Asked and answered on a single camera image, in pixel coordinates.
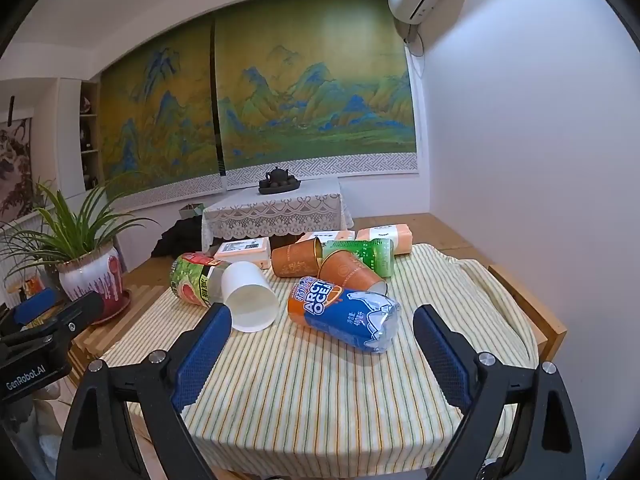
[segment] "bookshelf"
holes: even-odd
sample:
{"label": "bookshelf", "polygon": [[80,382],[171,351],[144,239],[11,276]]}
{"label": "bookshelf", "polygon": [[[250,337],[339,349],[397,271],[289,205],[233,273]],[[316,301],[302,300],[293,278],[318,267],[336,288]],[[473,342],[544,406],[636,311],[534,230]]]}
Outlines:
{"label": "bookshelf", "polygon": [[104,184],[100,153],[100,83],[82,81],[80,86],[80,157],[85,190]]}

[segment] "orange paper cup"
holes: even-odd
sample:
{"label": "orange paper cup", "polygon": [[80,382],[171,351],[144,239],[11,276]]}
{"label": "orange paper cup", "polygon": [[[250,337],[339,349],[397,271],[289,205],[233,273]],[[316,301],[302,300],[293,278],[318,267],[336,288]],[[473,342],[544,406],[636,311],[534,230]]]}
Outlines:
{"label": "orange paper cup", "polygon": [[353,290],[386,294],[386,281],[349,251],[335,251],[322,262],[318,278]]}
{"label": "orange paper cup", "polygon": [[271,251],[271,267],[279,278],[317,276],[321,260],[322,244],[318,238]]}

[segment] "cup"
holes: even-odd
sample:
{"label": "cup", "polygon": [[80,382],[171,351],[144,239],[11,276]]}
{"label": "cup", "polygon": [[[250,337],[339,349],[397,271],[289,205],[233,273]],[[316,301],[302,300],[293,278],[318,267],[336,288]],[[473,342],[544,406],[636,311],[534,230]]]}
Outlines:
{"label": "cup", "polygon": [[345,250],[335,251],[324,259],[318,278],[344,288],[386,294],[386,281]]}
{"label": "cup", "polygon": [[280,304],[262,271],[251,262],[236,262],[222,274],[222,299],[231,311],[231,326],[240,332],[267,328]]}
{"label": "cup", "polygon": [[271,268],[279,278],[317,276],[321,260],[322,244],[318,238],[271,251]]}

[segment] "blue gripper pad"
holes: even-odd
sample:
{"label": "blue gripper pad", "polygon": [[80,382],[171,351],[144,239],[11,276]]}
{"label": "blue gripper pad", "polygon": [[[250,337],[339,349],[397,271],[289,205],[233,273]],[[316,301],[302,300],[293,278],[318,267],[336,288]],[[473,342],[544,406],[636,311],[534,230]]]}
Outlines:
{"label": "blue gripper pad", "polygon": [[51,288],[45,288],[15,307],[14,321],[18,325],[27,325],[55,303],[56,293]]}
{"label": "blue gripper pad", "polygon": [[178,413],[198,399],[229,334],[231,334],[231,311],[223,305],[176,372],[171,402]]}
{"label": "blue gripper pad", "polygon": [[476,383],[473,347],[462,334],[452,332],[431,305],[415,311],[414,336],[447,402],[466,413],[471,407],[472,387]]}

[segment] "white ceramic pot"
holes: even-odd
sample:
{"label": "white ceramic pot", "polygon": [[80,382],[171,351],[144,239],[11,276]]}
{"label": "white ceramic pot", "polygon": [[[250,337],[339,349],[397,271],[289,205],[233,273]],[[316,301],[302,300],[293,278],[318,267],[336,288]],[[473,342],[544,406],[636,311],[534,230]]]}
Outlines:
{"label": "white ceramic pot", "polygon": [[122,293],[122,268],[118,251],[112,243],[64,264],[57,264],[60,284],[70,300],[76,300],[91,290],[104,300],[100,320],[116,314],[125,299]]}

